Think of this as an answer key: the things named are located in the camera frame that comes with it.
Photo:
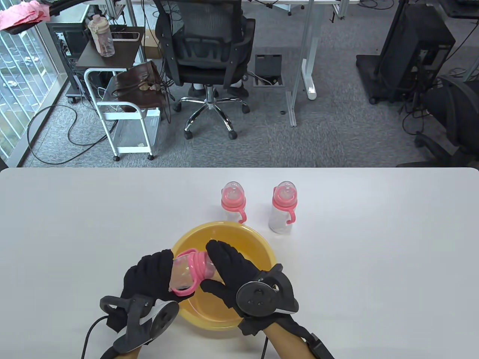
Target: cardboard box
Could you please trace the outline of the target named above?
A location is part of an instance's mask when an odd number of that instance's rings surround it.
[[[155,30],[146,29],[145,36],[141,41],[141,44],[145,47],[145,55],[147,58],[162,58],[160,50],[160,42],[155,36]]]

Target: chair wheel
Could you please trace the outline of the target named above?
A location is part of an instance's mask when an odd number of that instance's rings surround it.
[[[424,147],[424,141],[423,140],[420,140],[418,139],[417,137],[414,139],[414,146],[416,148],[421,148],[421,147]]]

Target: clear plastic bottle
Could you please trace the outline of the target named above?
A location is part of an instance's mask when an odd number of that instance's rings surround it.
[[[246,196],[243,187],[238,182],[229,182],[221,190],[221,206],[225,210],[229,222],[246,222]]]
[[[88,24],[91,31],[93,42],[95,42],[96,51],[103,57],[110,57],[115,54],[112,33],[110,25],[106,18],[96,14]]]
[[[178,296],[192,294],[204,279],[221,281],[206,252],[190,249],[181,253],[171,269],[170,289]]]
[[[273,232],[291,233],[292,224],[296,221],[297,203],[297,190],[292,182],[284,181],[274,188],[273,205],[268,223]]]

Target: black chair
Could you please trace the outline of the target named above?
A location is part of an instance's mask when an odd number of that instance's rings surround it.
[[[462,82],[450,76],[439,79],[443,86],[426,92],[422,103],[444,126],[447,139],[459,148],[451,155],[428,136],[417,134],[414,145],[426,147],[434,159],[398,167],[467,167],[479,157],[479,81]]]
[[[230,139],[238,135],[219,103],[240,102],[243,113],[250,108],[240,98],[216,100],[213,85],[227,89],[247,73],[253,48],[254,19],[241,15],[241,0],[154,0],[158,7],[155,34],[166,57],[165,72],[176,85],[199,83],[206,86],[206,99],[183,97],[174,106],[181,111],[182,102],[200,103],[186,122],[184,136],[191,139],[190,127],[206,109],[219,114]]]

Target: pink bottle handle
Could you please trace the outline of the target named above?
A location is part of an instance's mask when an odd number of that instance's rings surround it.
[[[296,222],[296,213],[294,210],[289,210],[289,215],[291,216],[291,220],[287,220],[286,224],[293,224]]]
[[[238,223],[243,224],[246,222],[246,212],[244,212],[244,208],[240,209],[239,213],[241,214],[241,219],[238,221]]]
[[[188,254],[190,254],[190,253],[196,253],[196,252],[198,252],[198,250],[195,249],[195,248],[189,249],[189,250],[187,250],[186,252],[181,253],[181,254],[177,257],[177,259],[180,258],[180,257],[186,256],[186,255],[188,255]],[[188,257],[188,264],[189,264],[190,270],[191,270],[191,268],[193,268],[193,266],[194,266],[193,256],[189,256],[189,257]],[[190,272],[190,275],[191,275],[191,278],[193,279],[193,285],[192,285],[190,288],[184,289],[184,290],[178,290],[178,289],[172,288],[171,291],[172,291],[173,293],[175,293],[175,294],[176,294],[177,296],[179,296],[179,297],[186,297],[187,295],[193,294],[194,291],[196,291],[196,290],[198,289],[200,283],[199,283],[198,277],[197,277],[196,275],[194,275],[194,274],[191,273],[191,272]]]

